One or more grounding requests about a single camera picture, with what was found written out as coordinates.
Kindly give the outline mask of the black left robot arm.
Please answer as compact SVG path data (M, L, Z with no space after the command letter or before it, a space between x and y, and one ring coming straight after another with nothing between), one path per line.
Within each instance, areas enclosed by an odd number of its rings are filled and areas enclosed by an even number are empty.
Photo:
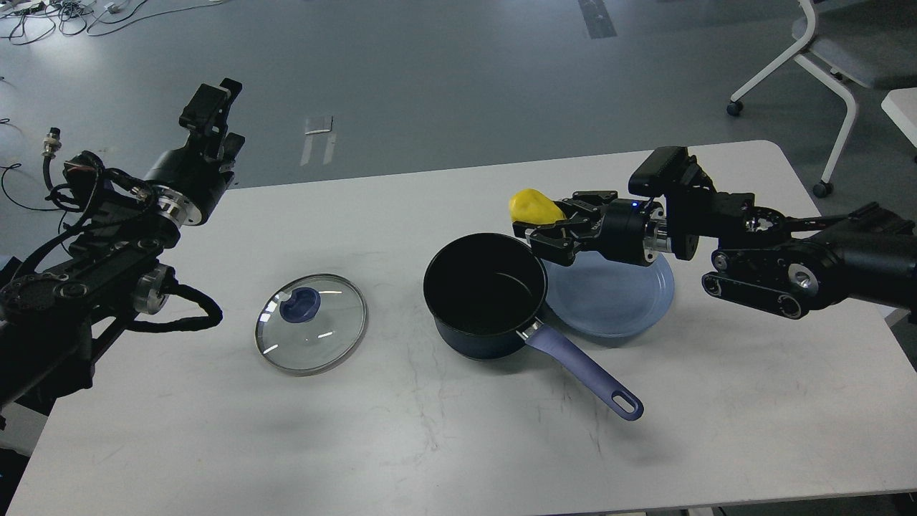
M84 150L65 161L49 198L79 218L2 271L2 406L92 388L95 366L125 331L171 333L219 325L219 304L160 261L185 226L206 223L234 179L245 138L227 130L242 85L203 84L181 111L186 144L147 176Z

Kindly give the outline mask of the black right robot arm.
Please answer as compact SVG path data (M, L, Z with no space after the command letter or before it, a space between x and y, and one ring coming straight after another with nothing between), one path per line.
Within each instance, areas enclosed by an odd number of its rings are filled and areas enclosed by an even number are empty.
M848 298L906 310L915 321L913 220L876 202L848 214L792 218L753 193L717 190L688 149L655 149L616 191L554 201L527 188L509 200L513 232L538 258L570 267L580 252L648 267L659 254L694 258L717 239L709 296L798 320Z

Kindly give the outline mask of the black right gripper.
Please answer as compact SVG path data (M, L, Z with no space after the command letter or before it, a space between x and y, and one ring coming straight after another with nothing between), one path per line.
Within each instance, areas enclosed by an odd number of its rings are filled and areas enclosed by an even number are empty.
M598 252L606 260L648 267L658 253L646 244L663 206L653 199L619 199L617 191L576 191L556 200L563 218L550 224L513 221L514 236L527 242L538 258L570 267L580 252Z

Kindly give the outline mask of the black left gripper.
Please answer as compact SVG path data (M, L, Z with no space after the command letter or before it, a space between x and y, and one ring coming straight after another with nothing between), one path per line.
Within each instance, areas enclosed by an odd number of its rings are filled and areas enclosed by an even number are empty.
M223 78L219 85L202 84L179 115L188 140L216 143L215 159L204 147L187 143L166 151L148 171L160 215L175 226L206 223L235 177L234 166L246 138L227 132L229 111L243 86Z

